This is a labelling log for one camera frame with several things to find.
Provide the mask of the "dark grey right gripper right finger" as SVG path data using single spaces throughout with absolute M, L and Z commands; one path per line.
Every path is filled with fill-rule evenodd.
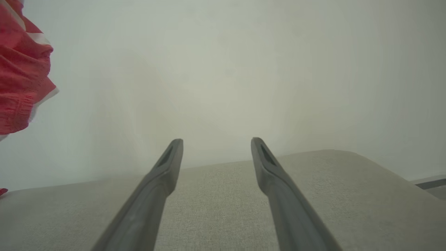
M 251 139 L 257 183 L 269 200 L 280 250 L 341 251 L 336 238 L 261 138 Z

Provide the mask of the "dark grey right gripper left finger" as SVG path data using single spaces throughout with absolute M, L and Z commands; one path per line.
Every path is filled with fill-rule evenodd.
M 93 246 L 94 251 L 153 251 L 167 197 L 176 188 L 183 140 L 167 146 Z

